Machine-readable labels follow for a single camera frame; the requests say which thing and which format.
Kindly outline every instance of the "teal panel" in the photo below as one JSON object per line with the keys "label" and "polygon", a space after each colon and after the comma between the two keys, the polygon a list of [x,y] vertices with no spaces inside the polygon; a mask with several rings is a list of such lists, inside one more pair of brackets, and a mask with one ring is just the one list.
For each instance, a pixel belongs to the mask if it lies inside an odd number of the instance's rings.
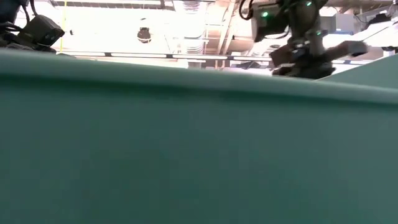
{"label": "teal panel", "polygon": [[398,222],[396,90],[20,52],[0,68],[0,223]]}
{"label": "teal panel", "polygon": [[382,58],[322,80],[359,85],[398,88],[398,55]]}

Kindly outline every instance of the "ceiling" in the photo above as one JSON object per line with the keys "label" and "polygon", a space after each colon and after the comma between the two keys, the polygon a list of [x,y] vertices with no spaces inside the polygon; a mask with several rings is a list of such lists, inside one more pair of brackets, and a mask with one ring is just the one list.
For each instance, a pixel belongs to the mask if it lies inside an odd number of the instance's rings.
{"label": "ceiling", "polygon": [[[251,22],[239,17],[235,0],[35,0],[35,5],[39,14],[50,17],[67,32],[53,46],[63,52],[215,55],[240,52],[267,57],[273,50],[270,46],[284,45],[287,40],[268,39],[254,44]],[[364,13],[390,5],[390,1],[383,0],[330,0],[321,15]],[[19,13],[16,24],[24,26],[23,12]],[[140,27],[150,28],[150,43],[138,41]],[[324,43],[333,45],[332,40],[336,38]],[[379,48],[373,51],[364,59],[382,55]]]}

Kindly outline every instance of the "ceiling duct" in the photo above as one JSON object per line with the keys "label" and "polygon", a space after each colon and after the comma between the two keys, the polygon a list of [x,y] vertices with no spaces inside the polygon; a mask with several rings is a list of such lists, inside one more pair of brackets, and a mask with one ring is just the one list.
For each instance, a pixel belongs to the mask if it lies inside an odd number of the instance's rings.
{"label": "ceiling duct", "polygon": [[175,10],[182,15],[182,30],[186,39],[184,54],[203,54],[206,31],[207,2],[174,1]]}

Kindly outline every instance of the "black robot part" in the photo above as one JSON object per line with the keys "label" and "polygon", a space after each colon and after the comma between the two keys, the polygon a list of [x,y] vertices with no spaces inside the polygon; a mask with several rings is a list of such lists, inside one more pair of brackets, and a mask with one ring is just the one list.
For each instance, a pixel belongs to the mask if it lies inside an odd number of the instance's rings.
{"label": "black robot part", "polygon": [[[32,20],[26,9],[28,2],[35,16]],[[14,24],[20,8],[26,14],[27,24],[24,28]],[[0,47],[56,53],[51,45],[64,34],[53,20],[37,14],[34,0],[0,0]]]}
{"label": "black robot part", "polygon": [[325,32],[321,30],[319,10],[326,3],[327,0],[283,0],[261,4],[253,3],[251,0],[248,16],[243,16],[243,19],[252,19],[255,42],[266,39],[266,35],[281,34],[288,28],[291,33],[287,44],[270,54],[276,67],[288,64],[274,70],[274,75],[323,78],[334,72],[332,60],[345,55],[355,57],[368,52],[366,44],[356,41],[346,41],[325,50]]}

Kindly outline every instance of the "ceiling light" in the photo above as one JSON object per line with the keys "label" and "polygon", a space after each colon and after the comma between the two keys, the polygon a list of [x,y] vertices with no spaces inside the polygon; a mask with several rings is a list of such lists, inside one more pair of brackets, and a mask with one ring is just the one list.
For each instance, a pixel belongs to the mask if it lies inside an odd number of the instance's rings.
{"label": "ceiling light", "polygon": [[265,57],[234,57],[234,60],[242,60],[242,61],[260,61],[260,62],[270,62],[272,59],[271,58],[265,58]]}
{"label": "ceiling light", "polygon": [[139,58],[166,58],[165,54],[130,54],[130,53],[112,53],[113,57],[139,57]]}
{"label": "ceiling light", "polygon": [[187,59],[187,62],[206,63],[206,60]]}
{"label": "ceiling light", "polygon": [[363,61],[351,61],[351,63],[357,64],[357,65],[366,65],[367,63],[371,63],[373,60],[363,60]]}
{"label": "ceiling light", "polygon": [[72,55],[72,56],[105,56],[105,53],[101,52],[59,52],[67,55]]}
{"label": "ceiling light", "polygon": [[173,55],[173,58],[226,60],[228,57],[220,55]]}
{"label": "ceiling light", "polygon": [[344,60],[333,60],[332,63],[344,63]]}

